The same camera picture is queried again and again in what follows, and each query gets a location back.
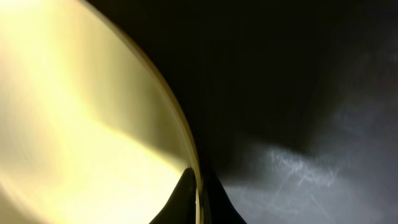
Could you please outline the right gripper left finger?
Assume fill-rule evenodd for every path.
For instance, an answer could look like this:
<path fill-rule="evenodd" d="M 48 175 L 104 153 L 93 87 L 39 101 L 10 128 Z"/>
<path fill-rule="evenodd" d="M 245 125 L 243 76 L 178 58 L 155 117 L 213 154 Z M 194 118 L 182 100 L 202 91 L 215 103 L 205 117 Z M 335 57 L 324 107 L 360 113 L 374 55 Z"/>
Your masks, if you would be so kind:
<path fill-rule="evenodd" d="M 195 224 L 197 183 L 192 168 L 186 168 L 163 209 L 150 224 Z"/>

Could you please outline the yellow plate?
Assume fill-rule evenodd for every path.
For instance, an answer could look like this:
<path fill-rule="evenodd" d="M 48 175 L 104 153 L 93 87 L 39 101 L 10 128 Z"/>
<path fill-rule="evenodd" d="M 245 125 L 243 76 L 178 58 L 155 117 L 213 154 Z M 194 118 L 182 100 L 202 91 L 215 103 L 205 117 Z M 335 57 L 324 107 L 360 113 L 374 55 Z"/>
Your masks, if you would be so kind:
<path fill-rule="evenodd" d="M 86 1 L 1 2 L 1 222 L 149 223 L 201 180 L 167 82 Z"/>

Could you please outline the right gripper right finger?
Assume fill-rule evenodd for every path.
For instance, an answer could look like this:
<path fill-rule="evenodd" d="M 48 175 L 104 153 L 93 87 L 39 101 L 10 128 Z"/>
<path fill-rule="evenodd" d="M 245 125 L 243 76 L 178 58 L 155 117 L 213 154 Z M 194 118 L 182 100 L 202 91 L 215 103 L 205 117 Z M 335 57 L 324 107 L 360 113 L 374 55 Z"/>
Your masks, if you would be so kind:
<path fill-rule="evenodd" d="M 246 224 L 215 174 L 203 181 L 203 199 L 204 224 Z"/>

